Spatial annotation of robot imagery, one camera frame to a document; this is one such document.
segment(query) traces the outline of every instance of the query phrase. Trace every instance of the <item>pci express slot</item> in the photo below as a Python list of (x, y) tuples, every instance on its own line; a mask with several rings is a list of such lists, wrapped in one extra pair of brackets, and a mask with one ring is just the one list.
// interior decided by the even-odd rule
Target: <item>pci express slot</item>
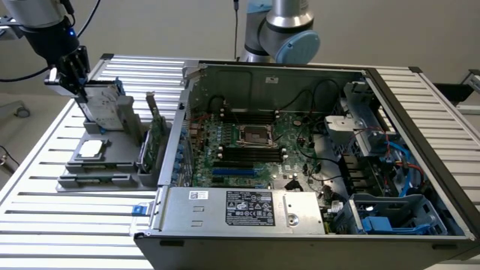
[(275, 148), (224, 148), (223, 161), (282, 162), (282, 149)]
[(216, 161), (214, 162), (214, 167), (254, 169), (254, 162)]
[(255, 176), (255, 170), (239, 170), (239, 169), (214, 169), (212, 174), (215, 176)]
[(226, 112), (220, 117), (224, 123), (268, 125), (275, 121), (274, 114), (252, 114), (250, 112)]

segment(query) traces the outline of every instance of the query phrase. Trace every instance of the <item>blue latch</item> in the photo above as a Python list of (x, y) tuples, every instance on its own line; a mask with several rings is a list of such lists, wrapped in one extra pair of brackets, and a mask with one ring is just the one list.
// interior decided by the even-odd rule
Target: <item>blue latch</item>
[(132, 208), (132, 217), (146, 217), (147, 216), (147, 206), (135, 205)]
[(387, 217), (367, 217), (362, 220), (366, 233), (380, 235), (424, 235), (431, 227), (430, 224), (422, 224), (415, 228), (392, 228)]

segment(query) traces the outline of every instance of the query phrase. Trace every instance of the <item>motherboard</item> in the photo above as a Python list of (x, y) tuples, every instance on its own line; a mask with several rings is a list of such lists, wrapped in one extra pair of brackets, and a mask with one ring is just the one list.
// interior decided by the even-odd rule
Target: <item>motherboard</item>
[(315, 189), (310, 180), (316, 166), (311, 118), (290, 112), (198, 116), (191, 123), (192, 186)]

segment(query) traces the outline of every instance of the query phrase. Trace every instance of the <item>floor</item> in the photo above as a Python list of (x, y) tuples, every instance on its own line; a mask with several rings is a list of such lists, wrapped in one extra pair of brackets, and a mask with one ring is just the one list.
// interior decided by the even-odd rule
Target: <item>floor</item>
[[(43, 136), (47, 128), (66, 106), (70, 98), (54, 95), (0, 94), (0, 106), (23, 100), (30, 111), (28, 118), (14, 115), (0, 119), (0, 145), (3, 145), (14, 158), (22, 162)], [(10, 176), (0, 171), (0, 188)]]

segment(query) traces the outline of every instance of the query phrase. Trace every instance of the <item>barcode sticker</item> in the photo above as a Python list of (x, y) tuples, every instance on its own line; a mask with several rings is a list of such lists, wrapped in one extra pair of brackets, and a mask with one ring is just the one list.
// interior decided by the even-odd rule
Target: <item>barcode sticker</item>
[(191, 191), (188, 194), (190, 200), (208, 200), (208, 191)]

